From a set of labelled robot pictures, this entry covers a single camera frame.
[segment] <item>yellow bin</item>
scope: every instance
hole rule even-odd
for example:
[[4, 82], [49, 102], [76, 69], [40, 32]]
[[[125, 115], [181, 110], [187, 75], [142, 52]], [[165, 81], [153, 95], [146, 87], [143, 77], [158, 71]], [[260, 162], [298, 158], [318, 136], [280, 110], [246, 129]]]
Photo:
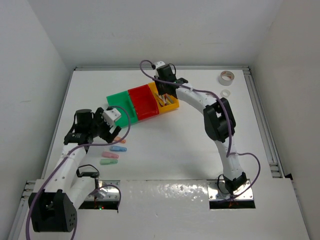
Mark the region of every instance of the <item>yellow bin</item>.
[[170, 99], [172, 99], [173, 103], [170, 105], [161, 106], [159, 103], [159, 98], [157, 97], [158, 90], [157, 90], [155, 82], [148, 83], [148, 86], [149, 86], [151, 92], [153, 93], [153, 97], [156, 101], [156, 104], [158, 105], [159, 114], [170, 112], [170, 111], [177, 109], [179, 107], [179, 100], [171, 95], [169, 95], [169, 96], [170, 96]]

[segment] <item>white wall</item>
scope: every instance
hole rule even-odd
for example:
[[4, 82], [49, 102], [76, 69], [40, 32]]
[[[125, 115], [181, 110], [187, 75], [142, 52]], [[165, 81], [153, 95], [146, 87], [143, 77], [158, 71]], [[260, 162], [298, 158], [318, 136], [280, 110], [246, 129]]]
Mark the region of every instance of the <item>white wall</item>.
[[284, 0], [255, 61], [281, 161], [293, 175], [306, 225], [320, 239], [320, 1]]
[[0, 239], [41, 177], [70, 72], [27, 0], [0, 1]]
[[282, 0], [28, 0], [64, 62], [247, 65]]

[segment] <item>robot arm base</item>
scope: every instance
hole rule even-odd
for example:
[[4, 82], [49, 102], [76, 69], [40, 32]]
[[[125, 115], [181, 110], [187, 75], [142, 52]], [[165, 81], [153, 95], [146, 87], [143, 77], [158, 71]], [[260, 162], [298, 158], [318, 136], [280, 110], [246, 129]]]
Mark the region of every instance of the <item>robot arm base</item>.
[[238, 188], [244, 185], [247, 181], [247, 176], [245, 172], [242, 172], [241, 176], [234, 178], [233, 180], [230, 180], [225, 176], [223, 176], [223, 178], [225, 182], [225, 189], [227, 189], [227, 191], [230, 194], [233, 194], [234, 191], [236, 191]]

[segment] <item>masking tape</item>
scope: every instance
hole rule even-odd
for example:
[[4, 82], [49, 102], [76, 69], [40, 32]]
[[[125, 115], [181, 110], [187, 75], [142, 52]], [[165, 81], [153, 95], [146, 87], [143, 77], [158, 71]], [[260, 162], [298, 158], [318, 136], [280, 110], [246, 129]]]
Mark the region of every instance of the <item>masking tape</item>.
[[230, 71], [223, 71], [219, 77], [219, 83], [223, 86], [230, 86], [235, 79], [235, 75]]

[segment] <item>metal mounting plate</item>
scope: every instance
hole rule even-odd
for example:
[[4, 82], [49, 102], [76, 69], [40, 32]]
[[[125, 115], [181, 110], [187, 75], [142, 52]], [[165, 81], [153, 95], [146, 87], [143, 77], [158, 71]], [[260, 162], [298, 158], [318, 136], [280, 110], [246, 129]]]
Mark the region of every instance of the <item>metal mounting plate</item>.
[[[100, 188], [103, 185], [115, 185], [120, 188], [120, 181], [99, 180], [98, 187]], [[80, 209], [117, 209], [120, 195], [116, 188], [112, 186], [101, 188], [101, 190], [95, 196], [88, 195], [83, 204], [80, 206]]]
[[[210, 202], [210, 209], [247, 209], [247, 208], [255, 208], [255, 200], [254, 194], [251, 188], [249, 188], [245, 193], [236, 197], [232, 202], [234, 204], [230, 204], [230, 202], [219, 203], [223, 200], [227, 200], [230, 198], [230, 194], [226, 194], [228, 191], [225, 188], [225, 181], [223, 179], [219, 180], [219, 188], [218, 189], [218, 181], [217, 180], [208, 180], [208, 197]], [[235, 195], [241, 194], [244, 190], [246, 190], [250, 186], [251, 182], [248, 179], [246, 183], [241, 186], [237, 191], [234, 192]]]

